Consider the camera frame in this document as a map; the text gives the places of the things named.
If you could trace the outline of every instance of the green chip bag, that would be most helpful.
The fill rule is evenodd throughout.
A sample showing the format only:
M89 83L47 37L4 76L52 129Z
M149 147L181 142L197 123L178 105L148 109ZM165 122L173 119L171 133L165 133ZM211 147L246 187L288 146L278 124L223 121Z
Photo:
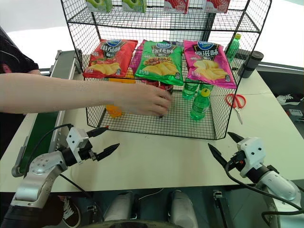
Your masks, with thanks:
M183 47L166 42L146 41L135 76L181 86L181 55Z

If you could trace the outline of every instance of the scissors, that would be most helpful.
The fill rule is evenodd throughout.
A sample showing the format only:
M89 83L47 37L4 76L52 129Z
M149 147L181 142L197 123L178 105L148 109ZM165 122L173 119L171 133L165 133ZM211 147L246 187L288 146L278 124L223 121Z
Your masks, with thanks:
M225 101L227 102L227 104L230 107L233 107L234 110L236 110L237 112L237 117L239 119L239 121L241 122L241 124L243 124L241 115L240 115L240 111L242 108L245 107L246 105L246 98L243 95L240 94L236 94L235 99L233 100L234 94L227 94L225 97Z

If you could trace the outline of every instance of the sneaker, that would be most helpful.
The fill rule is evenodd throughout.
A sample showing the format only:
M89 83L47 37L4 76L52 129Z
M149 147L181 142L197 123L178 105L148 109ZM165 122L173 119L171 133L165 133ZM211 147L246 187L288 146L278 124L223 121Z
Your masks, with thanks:
M304 99L303 94L287 94L280 95L277 98L280 105L298 105Z
M71 198L65 198L62 220L70 228L76 228L80 224L80 211Z

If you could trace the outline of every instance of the metal wire rack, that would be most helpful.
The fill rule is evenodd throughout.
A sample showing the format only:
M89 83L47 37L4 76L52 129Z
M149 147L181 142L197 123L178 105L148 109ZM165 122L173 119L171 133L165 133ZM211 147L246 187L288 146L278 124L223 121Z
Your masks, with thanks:
M112 2L110 13L92 13L87 9L85 0L61 0L82 70L88 66L89 55L100 39L136 39L138 45L144 39L205 40L221 44L228 50L233 37L239 33L242 36L240 50L230 64L237 85L241 80L238 69L254 50L271 6L271 0L231 0L226 14L215 14L205 12L205 0L191 0L187 14L172 14L163 10L162 0L147 0L146 13L124 12L121 0ZM184 56L182 73L185 81L188 71ZM133 75L129 72L126 78L133 78ZM236 93L236 90L214 87L210 95L210 109L199 122L190 118L193 100L184 100L181 91L182 87L175 87L174 102L163 118L127 113L111 118L104 106L97 106L86 109L87 124L92 127L109 126L110 130L125 132L210 140L224 138L231 114L224 98L229 93Z

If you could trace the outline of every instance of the pink chip bag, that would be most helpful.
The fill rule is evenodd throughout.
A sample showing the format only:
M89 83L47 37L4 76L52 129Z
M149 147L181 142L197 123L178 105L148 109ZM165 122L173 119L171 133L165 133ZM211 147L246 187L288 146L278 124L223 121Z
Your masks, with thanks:
M223 88L237 88L221 45L184 40L184 52L188 78Z

